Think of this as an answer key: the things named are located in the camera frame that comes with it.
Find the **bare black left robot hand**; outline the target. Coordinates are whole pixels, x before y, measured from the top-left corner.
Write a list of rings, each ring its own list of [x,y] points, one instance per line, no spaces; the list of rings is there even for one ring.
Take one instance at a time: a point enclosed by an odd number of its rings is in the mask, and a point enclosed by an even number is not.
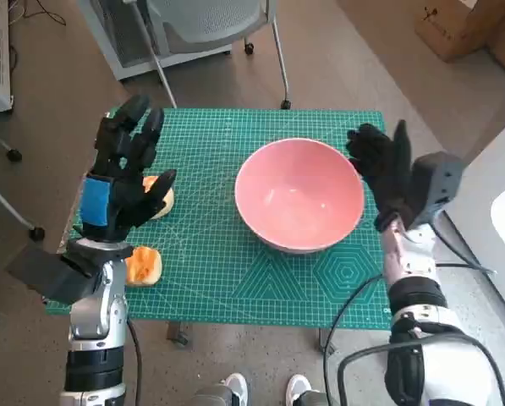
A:
[[[163,201],[177,171],[158,176],[150,189],[144,170],[156,158],[164,123],[161,108],[149,108],[147,96],[130,97],[111,117],[101,120],[96,134],[96,159],[85,177],[80,201],[81,235],[106,243],[124,241],[165,208]]]

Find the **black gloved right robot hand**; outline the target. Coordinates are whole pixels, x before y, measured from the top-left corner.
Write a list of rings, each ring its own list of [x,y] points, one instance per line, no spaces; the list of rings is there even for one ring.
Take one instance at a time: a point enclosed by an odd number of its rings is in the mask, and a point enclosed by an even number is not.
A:
[[[347,133],[346,150],[354,169],[373,194],[376,230],[384,232],[397,219],[407,230],[417,228],[418,212],[412,208],[409,197],[411,144],[406,121],[398,121],[391,137],[374,125],[363,123]]]

